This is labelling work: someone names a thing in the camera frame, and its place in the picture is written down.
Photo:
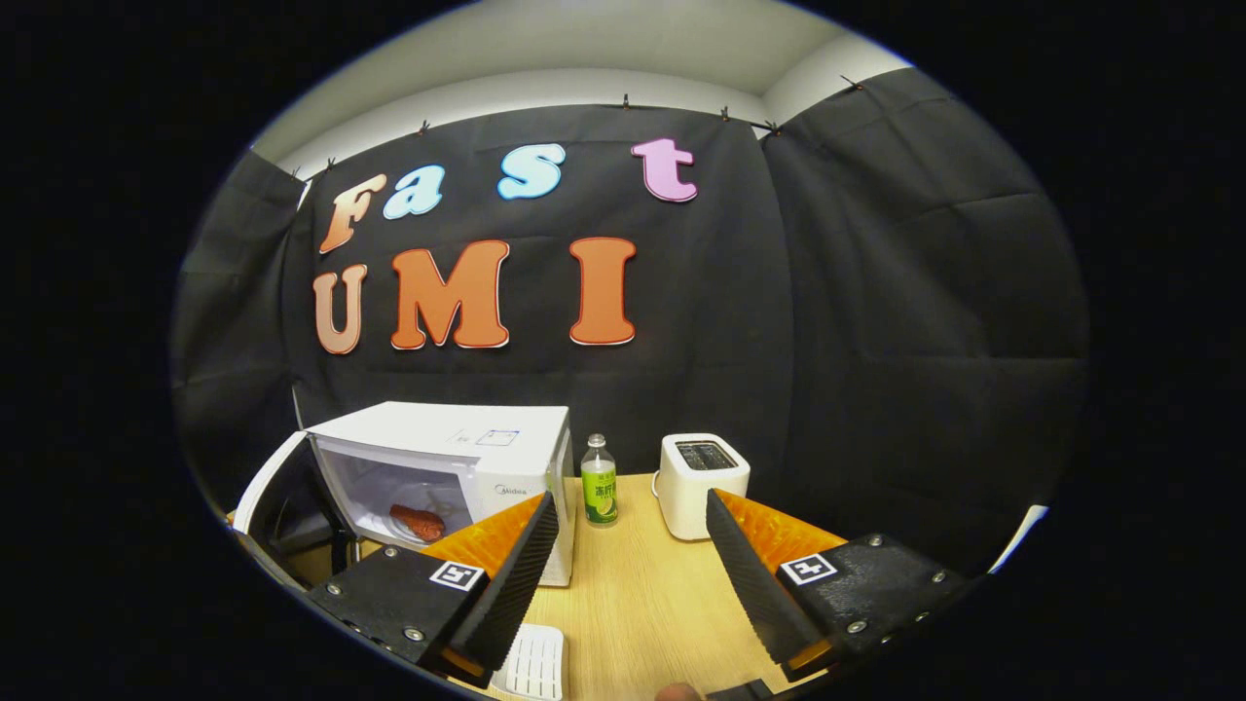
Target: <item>white microwave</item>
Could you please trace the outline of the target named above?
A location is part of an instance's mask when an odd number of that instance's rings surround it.
[[[435,514],[436,540],[551,492],[558,538],[541,585],[571,584],[578,501],[567,498],[574,462],[566,407],[385,402],[295,432],[252,479],[235,530],[248,533],[264,491],[305,447],[355,535],[411,550],[431,542],[406,525],[404,513]]]

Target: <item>black curtain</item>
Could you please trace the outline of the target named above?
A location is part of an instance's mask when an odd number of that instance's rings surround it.
[[[694,154],[679,167],[694,199],[647,191],[630,147],[657,138]],[[535,143],[566,151],[559,184],[501,198],[502,157]],[[397,179],[426,164],[445,168],[437,205],[384,217]],[[353,238],[320,254],[334,198],[378,173]],[[182,275],[174,393],[223,508],[297,427],[292,385],[304,426],[390,400],[564,405],[576,457],[604,433],[623,474],[655,471],[663,436],[716,433],[751,463],[751,498],[846,538],[890,533],[971,575],[1068,461],[1087,311],[1059,215],[1012,148],[916,68],[760,143],[744,122],[680,110],[521,110],[384,143],[319,173],[298,207],[302,192],[248,153]],[[598,235],[637,247],[623,345],[568,337],[568,247]],[[481,239],[511,248],[507,345],[395,349],[394,255],[429,249],[449,276]],[[331,356],[312,280],[359,263],[363,334]]]
[[[689,202],[648,192],[634,144],[672,138],[694,163]],[[535,143],[566,151],[561,181],[533,199],[497,193],[502,158]],[[395,183],[426,164],[445,168],[441,200],[425,214],[388,219]],[[386,176],[353,238],[319,245],[333,200]],[[625,265],[625,313],[635,337],[586,346],[569,337],[579,313],[579,263],[568,247],[616,237],[637,247]],[[397,320],[395,254],[431,250],[449,279],[464,248],[510,244],[500,273],[502,347],[447,339],[417,350],[390,341]],[[684,432],[721,436],[755,478],[779,479],[791,405],[791,281],[778,200],[749,125],[682,110],[546,107],[465,120],[409,134],[336,162],[318,176],[292,229],[283,283],[285,340],[304,423],[381,401],[554,405],[571,408],[574,456],[599,432],[621,474],[658,469],[660,441]],[[345,356],[320,346],[312,280],[366,264],[363,334]],[[345,322],[339,281],[335,322]]]
[[[298,430],[278,290],[303,189],[243,153],[182,263],[169,339],[173,407],[187,462],[226,512]]]
[[[750,496],[966,574],[1048,504],[1087,381],[1087,304],[1039,183],[916,68],[763,142],[791,260],[795,376],[780,481]]]

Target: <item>food in microwave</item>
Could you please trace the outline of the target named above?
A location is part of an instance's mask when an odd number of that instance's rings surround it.
[[[406,529],[411,532],[411,535],[425,543],[432,543],[446,533],[446,523],[441,520],[441,517],[434,514],[432,512],[424,512],[411,509],[401,504],[394,504],[390,507],[390,517],[406,527]]]

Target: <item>toaster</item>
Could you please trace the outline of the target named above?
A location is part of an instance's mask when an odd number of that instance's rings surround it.
[[[710,489],[744,497],[749,463],[711,433],[680,433],[662,440],[662,461],[650,491],[658,498],[670,535],[679,540],[709,538],[705,499]]]

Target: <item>bottle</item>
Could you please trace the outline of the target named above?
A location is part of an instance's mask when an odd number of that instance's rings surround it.
[[[588,453],[579,463],[579,477],[588,523],[598,528],[613,525],[619,518],[619,508],[614,494],[614,458],[606,452],[604,436],[588,437]]]

